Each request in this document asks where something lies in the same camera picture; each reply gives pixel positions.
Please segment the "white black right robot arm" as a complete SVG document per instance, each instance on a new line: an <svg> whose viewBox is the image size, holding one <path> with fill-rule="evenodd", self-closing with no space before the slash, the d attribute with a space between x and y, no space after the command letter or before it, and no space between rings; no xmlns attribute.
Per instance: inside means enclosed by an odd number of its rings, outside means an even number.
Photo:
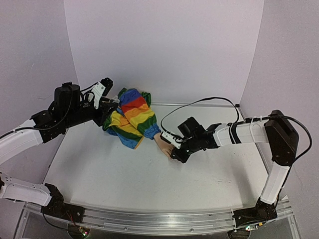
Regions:
<svg viewBox="0 0 319 239"><path fill-rule="evenodd" d="M164 132L161 138L174 146L171 158L186 163L200 150L218 149L244 143L268 143L272 153L272 168L256 205L234 211L238 225L266 222L277 217L278 196L296 161L299 135L280 110L268 117L246 118L234 123L212 124L204 129L190 117L178 126L181 136Z"/></svg>

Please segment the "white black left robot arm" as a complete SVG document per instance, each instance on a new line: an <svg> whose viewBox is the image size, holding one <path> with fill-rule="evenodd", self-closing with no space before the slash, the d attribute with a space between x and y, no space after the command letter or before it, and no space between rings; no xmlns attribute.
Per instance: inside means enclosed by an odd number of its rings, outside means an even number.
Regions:
<svg viewBox="0 0 319 239"><path fill-rule="evenodd" d="M91 120L97 126L102 126L119 104L117 98L107 98L112 86L113 81L105 78L84 90L71 82L56 88L54 101L48 109L32 115L0 137L1 164L21 152L65 134L71 127ZM0 197L47 206L58 218L67 213L66 204L61 202L62 195L56 186L50 184L33 184L1 174Z"/></svg>

